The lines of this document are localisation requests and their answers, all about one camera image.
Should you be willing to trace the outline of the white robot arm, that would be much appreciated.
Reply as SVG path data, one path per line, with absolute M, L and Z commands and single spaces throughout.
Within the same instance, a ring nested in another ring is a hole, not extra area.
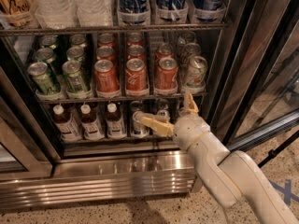
M 243 151 L 229 151 L 213 134 L 191 93 L 184 94 L 183 112 L 174 124 L 150 113 L 136 118 L 189 154 L 201 182 L 222 207 L 244 198 L 261 224 L 299 224 L 255 161 Z

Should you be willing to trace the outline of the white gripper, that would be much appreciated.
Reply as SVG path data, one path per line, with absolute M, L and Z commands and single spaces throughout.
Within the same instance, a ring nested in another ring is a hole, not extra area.
M 199 112 L 199 108 L 189 91 L 184 93 L 183 104 L 185 116 L 178 118 L 175 125 L 169 121 L 159 121 L 149 117 L 142 117 L 140 122 L 160 136 L 173 136 L 174 143 L 180 149 L 186 151 L 203 133 L 209 132 L 210 127 L 201 117 L 196 115 Z

